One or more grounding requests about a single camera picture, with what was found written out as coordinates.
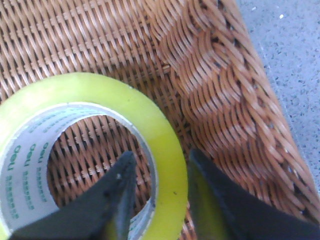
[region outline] wicker basket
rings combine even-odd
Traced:
[[[202,149],[251,194],[319,224],[313,178],[234,0],[4,0],[0,100],[69,72],[139,89],[169,119],[186,156]],[[81,120],[55,143],[48,179],[57,204],[88,189],[124,150],[139,158],[139,211],[150,192],[144,153],[106,116]],[[181,239],[196,239],[188,213]]]

